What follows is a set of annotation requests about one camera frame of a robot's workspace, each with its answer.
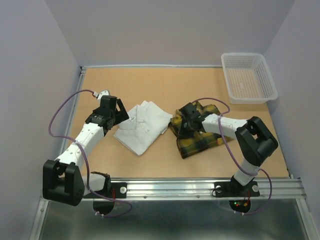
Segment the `white long sleeve shirt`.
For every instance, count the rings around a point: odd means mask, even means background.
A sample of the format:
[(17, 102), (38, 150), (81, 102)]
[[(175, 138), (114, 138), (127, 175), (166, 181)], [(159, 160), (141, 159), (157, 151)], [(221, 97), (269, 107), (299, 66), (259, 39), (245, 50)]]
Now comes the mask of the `white long sleeve shirt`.
[(141, 156), (168, 128), (173, 118), (152, 101), (143, 101), (127, 112), (114, 137), (136, 156)]

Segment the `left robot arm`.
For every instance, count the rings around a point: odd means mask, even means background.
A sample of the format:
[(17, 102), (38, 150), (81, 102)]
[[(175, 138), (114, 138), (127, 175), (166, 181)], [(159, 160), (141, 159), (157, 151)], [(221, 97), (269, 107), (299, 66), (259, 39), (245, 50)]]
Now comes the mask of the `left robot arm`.
[(114, 126), (128, 120), (129, 116), (121, 99), (110, 95), (108, 90), (94, 92), (99, 107), (94, 109), (69, 147), (54, 160), (47, 160), (42, 172), (42, 195), (47, 200), (77, 206), (90, 193), (100, 197), (115, 196), (111, 178), (106, 173), (87, 172), (81, 168), (88, 165), (88, 156), (96, 145)]

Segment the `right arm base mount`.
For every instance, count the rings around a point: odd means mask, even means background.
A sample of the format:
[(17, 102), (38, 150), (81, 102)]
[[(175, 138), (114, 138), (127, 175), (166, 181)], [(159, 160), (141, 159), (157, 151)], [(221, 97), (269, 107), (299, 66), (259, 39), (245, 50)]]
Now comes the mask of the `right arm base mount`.
[(213, 183), (211, 195), (216, 198), (259, 197), (260, 191), (256, 181), (242, 186), (236, 181), (217, 181)]

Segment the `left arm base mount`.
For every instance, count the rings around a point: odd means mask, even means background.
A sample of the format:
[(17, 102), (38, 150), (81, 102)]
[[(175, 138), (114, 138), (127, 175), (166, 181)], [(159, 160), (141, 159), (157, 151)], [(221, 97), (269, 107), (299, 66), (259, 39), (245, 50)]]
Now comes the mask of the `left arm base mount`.
[(110, 188), (104, 187), (102, 190), (96, 190), (95, 192), (108, 198), (113, 198), (113, 194), (115, 194), (116, 199), (126, 199), (127, 186), (126, 182), (111, 182)]

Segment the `yellow plaid shirt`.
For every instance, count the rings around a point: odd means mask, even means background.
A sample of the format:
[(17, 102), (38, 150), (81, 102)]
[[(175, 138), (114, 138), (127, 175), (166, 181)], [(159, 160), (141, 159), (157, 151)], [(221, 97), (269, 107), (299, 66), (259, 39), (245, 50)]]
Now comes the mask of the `yellow plaid shirt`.
[(175, 116), (170, 119), (168, 127), (176, 137), (176, 145), (183, 159), (224, 144), (219, 133), (196, 131), (191, 137), (185, 138), (179, 135), (181, 123), (182, 115), (177, 109)]

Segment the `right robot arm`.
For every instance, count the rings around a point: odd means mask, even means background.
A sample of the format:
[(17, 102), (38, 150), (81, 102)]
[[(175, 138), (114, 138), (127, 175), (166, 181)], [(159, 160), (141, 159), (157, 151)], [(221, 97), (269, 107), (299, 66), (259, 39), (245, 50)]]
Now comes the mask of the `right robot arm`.
[(219, 134), (223, 142), (226, 137), (237, 140), (243, 161), (239, 164), (234, 156), (231, 157), (238, 167), (230, 182), (231, 192), (235, 195), (242, 195), (248, 190), (248, 183), (256, 177), (263, 162), (279, 146), (276, 138), (257, 116), (246, 120), (211, 112), (200, 113), (192, 103), (186, 104), (179, 111), (182, 116), (179, 133), (183, 137), (204, 132)]

